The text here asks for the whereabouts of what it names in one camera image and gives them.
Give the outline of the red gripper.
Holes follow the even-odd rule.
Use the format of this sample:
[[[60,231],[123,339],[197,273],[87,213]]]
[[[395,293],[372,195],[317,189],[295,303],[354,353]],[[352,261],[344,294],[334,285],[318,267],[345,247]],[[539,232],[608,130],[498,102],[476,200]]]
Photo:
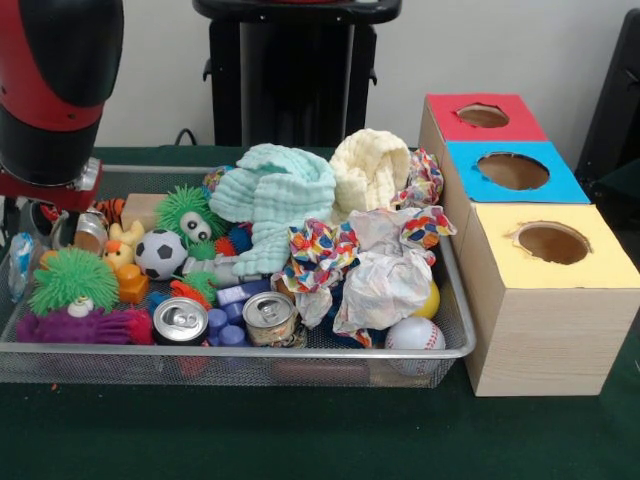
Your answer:
[[[101,162],[87,162],[80,176],[69,184],[42,186],[25,182],[1,168],[1,195],[24,197],[62,210],[84,212],[92,206],[103,174]]]

